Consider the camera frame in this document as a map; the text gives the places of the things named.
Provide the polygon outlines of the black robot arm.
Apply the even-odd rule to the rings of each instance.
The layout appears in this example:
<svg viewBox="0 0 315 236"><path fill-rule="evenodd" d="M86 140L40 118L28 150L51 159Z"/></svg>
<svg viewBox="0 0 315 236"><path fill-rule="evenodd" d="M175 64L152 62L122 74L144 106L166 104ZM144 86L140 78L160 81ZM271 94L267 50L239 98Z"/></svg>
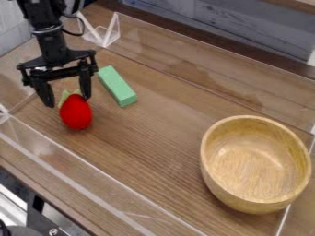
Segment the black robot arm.
<svg viewBox="0 0 315 236"><path fill-rule="evenodd" d="M99 71L96 52L78 51L68 47L64 34L82 36L64 29L62 17L75 18L66 13L64 0L18 0L24 18L31 24L31 33L39 42L40 57L19 63L23 83L35 89L43 104L55 107L55 93L50 82L79 76L84 100L91 98L91 77Z"/></svg>

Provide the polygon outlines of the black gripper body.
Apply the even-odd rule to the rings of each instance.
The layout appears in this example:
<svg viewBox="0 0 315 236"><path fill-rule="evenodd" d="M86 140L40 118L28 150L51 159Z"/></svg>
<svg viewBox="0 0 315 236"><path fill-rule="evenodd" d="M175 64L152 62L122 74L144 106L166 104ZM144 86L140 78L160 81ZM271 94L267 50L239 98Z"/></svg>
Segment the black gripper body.
<svg viewBox="0 0 315 236"><path fill-rule="evenodd" d="M68 54L58 62L48 63L40 56L31 61L19 63L16 68L23 75L26 86L35 87L40 82L50 82L79 76L90 79L99 70L94 50L68 50Z"/></svg>

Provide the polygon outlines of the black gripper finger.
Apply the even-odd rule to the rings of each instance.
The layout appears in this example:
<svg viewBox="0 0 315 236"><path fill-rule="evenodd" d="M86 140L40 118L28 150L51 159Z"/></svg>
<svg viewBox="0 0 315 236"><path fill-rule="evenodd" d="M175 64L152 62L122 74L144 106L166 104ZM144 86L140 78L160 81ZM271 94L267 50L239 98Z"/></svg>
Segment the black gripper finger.
<svg viewBox="0 0 315 236"><path fill-rule="evenodd" d="M32 79L32 86L40 97L43 104L47 107L54 108L55 107L55 93L54 93L50 81L47 79L35 77Z"/></svg>
<svg viewBox="0 0 315 236"><path fill-rule="evenodd" d="M84 100L91 98L91 70L87 60L79 62L79 84Z"/></svg>

